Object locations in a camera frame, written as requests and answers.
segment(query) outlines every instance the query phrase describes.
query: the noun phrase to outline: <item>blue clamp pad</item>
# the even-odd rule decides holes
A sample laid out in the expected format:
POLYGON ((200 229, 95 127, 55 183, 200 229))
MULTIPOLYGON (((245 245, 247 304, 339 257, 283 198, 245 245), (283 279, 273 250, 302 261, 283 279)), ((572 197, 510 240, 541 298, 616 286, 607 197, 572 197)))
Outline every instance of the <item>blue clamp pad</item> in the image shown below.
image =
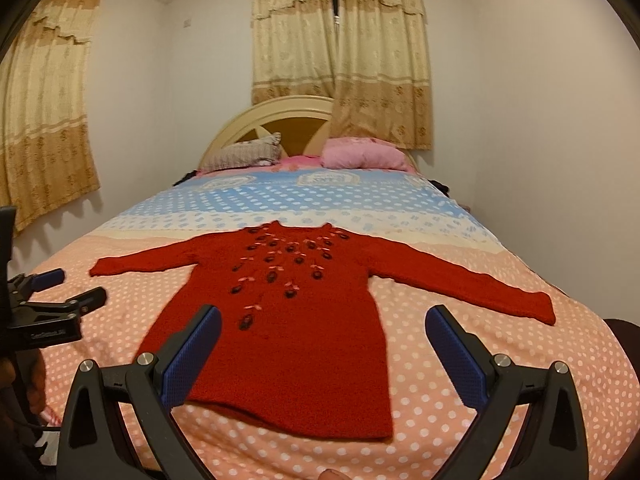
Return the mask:
POLYGON ((446 310, 443 306, 436 306, 427 312, 424 321, 427 338, 463 404, 480 412, 489 402, 486 375, 440 308, 446 310))
POLYGON ((200 370, 220 338, 222 315, 213 306, 208 309, 195 327, 188 326, 184 330, 190 331, 190 335, 164 368, 160 400, 167 410, 184 404, 200 370))
POLYGON ((54 269, 42 274, 35 274, 31 279, 31 290, 41 292, 65 282, 65 271, 54 269))

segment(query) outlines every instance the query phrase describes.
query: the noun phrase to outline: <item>headboard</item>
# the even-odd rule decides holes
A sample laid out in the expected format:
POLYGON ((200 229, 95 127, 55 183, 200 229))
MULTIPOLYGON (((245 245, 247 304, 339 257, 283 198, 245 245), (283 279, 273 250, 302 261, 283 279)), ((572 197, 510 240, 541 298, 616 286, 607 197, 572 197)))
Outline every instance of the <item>headboard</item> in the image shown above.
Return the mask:
MULTIPOLYGON (((200 160, 234 142, 282 134, 282 156, 320 155, 329 138, 334 100, 330 97, 295 95, 263 101, 231 119, 218 132, 200 160)), ((405 152, 416 168, 414 158, 405 152)))

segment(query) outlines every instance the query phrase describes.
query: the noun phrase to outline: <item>plaid pillow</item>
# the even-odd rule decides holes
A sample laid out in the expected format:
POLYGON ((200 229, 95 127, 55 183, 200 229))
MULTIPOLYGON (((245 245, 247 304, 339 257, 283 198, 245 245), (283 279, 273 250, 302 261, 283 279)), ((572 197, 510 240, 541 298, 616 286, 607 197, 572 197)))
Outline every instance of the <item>plaid pillow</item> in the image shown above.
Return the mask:
POLYGON ((280 160, 280 133, 261 139, 236 142, 211 153, 200 171, 230 170, 231 168, 250 168, 252 166, 272 166, 280 160))

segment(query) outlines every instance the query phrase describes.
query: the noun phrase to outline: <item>red sweater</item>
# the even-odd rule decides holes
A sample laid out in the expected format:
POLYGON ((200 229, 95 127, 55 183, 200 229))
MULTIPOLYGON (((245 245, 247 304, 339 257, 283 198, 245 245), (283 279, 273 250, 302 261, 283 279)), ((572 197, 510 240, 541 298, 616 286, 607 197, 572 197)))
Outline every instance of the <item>red sweater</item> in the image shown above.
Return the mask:
POLYGON ((91 276, 193 265, 140 345, 157 351, 203 304, 222 311, 220 341, 189 400, 324 439, 393 435, 386 339, 370 276, 393 278, 512 316, 555 323, 551 300, 383 238, 279 222, 198 236, 119 258, 91 276))

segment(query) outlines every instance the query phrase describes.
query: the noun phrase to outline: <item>person's hand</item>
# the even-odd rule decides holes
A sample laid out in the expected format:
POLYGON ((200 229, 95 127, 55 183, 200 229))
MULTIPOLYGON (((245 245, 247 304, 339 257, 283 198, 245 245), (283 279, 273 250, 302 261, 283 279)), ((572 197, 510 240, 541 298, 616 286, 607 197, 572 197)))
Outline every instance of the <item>person's hand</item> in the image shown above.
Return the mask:
MULTIPOLYGON (((7 358, 0 359, 0 390, 8 388, 15 381, 15 370, 11 361, 7 358)), ((0 403, 0 424, 4 424, 11 431, 14 429, 14 422, 9 418, 4 406, 0 403)))
POLYGON ((15 381, 15 370, 9 359, 0 359, 0 390, 8 388, 15 381))
POLYGON ((318 477, 318 480, 351 480, 351 479, 348 476, 343 475, 342 473, 338 473, 333 469, 327 469, 318 477))
POLYGON ((38 358, 31 366, 30 382, 27 384, 27 399, 29 401, 29 409, 34 415, 43 412, 47 407, 47 397, 45 393, 45 379, 47 371, 44 364, 42 352, 38 350, 38 358))

